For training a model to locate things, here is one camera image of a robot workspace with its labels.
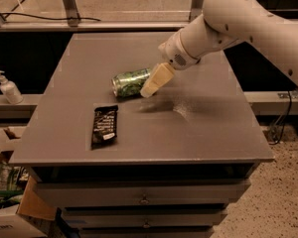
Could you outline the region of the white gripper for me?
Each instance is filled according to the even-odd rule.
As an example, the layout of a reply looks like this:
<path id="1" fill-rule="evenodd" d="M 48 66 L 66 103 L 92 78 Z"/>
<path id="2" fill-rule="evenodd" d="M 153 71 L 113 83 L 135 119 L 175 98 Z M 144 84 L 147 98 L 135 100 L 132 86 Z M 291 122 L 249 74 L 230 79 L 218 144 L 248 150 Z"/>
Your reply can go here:
<path id="1" fill-rule="evenodd" d="M 200 58 L 192 57 L 184 47 L 182 30 L 172 35 L 162 43 L 158 50 L 165 62 L 158 63 L 151 70 L 149 77 L 140 90 L 140 94 L 148 98 L 168 83 L 175 75 L 176 70 L 184 70 L 200 62 Z"/>

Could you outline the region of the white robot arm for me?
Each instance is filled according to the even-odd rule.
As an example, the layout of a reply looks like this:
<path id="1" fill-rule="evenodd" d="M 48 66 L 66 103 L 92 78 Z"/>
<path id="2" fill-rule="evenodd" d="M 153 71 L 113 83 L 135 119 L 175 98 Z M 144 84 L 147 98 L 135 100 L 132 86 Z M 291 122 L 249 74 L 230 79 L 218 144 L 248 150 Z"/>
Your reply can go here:
<path id="1" fill-rule="evenodd" d="M 151 70 L 140 94 L 152 96 L 176 70 L 237 42 L 252 45 L 298 86 L 298 24 L 256 0 L 204 0 L 202 14 L 159 46 L 164 61 Z"/>

